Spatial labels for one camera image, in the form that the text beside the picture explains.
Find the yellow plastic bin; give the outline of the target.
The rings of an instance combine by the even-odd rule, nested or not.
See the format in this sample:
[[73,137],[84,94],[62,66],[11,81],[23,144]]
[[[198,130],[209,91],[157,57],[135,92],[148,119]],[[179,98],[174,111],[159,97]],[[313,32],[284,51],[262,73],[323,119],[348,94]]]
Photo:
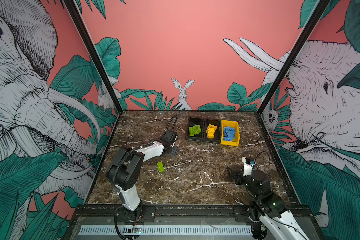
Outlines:
[[238,147],[240,143],[239,123],[221,120],[222,137],[221,145]]

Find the yellow lego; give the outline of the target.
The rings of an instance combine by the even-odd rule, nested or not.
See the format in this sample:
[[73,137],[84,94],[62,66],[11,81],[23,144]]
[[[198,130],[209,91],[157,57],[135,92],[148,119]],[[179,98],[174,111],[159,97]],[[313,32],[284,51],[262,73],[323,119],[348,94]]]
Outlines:
[[209,124],[206,130],[207,138],[213,139],[215,137],[215,132],[217,129],[218,129],[217,126]]

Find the black bin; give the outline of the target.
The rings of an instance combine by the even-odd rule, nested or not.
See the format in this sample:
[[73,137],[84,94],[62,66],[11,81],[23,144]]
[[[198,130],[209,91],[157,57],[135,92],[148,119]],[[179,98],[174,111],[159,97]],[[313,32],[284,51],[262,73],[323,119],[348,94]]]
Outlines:
[[205,119],[204,142],[220,144],[222,136],[221,120]]
[[203,142],[204,141],[204,119],[189,117],[186,140]]

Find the blue lego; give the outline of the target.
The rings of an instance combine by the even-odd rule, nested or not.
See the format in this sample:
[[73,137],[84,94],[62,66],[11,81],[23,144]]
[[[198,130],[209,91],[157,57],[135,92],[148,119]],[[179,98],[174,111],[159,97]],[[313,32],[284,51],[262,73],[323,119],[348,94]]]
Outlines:
[[233,127],[224,127],[223,128],[223,140],[224,141],[229,141],[229,142],[233,142],[235,140],[235,135],[236,135],[236,129]]

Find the green lego mid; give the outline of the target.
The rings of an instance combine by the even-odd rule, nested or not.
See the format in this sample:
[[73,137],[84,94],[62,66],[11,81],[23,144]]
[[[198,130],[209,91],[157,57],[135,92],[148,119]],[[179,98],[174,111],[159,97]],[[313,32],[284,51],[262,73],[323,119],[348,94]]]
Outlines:
[[164,165],[163,165],[162,162],[158,162],[158,163],[157,163],[157,166],[158,166],[158,171],[159,171],[159,173],[162,173],[162,172],[165,171],[165,168],[164,168]]

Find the green lego top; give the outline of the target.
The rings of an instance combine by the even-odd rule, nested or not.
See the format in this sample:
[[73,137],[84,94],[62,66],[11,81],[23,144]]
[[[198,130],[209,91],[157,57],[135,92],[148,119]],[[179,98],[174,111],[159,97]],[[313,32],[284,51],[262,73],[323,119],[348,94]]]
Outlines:
[[195,135],[201,134],[202,129],[200,125],[194,125],[192,127],[189,127],[189,135],[190,137],[194,137]]

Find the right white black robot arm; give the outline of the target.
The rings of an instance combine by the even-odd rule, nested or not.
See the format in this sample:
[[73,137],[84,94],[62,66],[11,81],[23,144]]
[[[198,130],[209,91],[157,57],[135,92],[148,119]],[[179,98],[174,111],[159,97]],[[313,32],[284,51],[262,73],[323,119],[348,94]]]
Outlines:
[[307,240],[309,237],[297,223],[284,200],[272,192],[269,176],[254,170],[253,165],[244,165],[243,172],[227,167],[230,180],[243,185],[254,199],[248,209],[248,218],[255,223],[251,226],[252,236],[263,240],[270,232],[276,240]]

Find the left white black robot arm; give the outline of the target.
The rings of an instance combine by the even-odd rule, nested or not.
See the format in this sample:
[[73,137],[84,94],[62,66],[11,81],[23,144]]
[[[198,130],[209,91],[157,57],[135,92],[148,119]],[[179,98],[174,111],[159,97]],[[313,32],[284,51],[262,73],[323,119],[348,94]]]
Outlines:
[[122,146],[114,155],[106,171],[106,177],[117,191],[126,210],[136,211],[141,205],[136,182],[143,163],[162,155],[176,155],[178,148],[175,146],[175,141],[177,139],[177,132],[166,130],[157,140],[151,140],[137,147]]

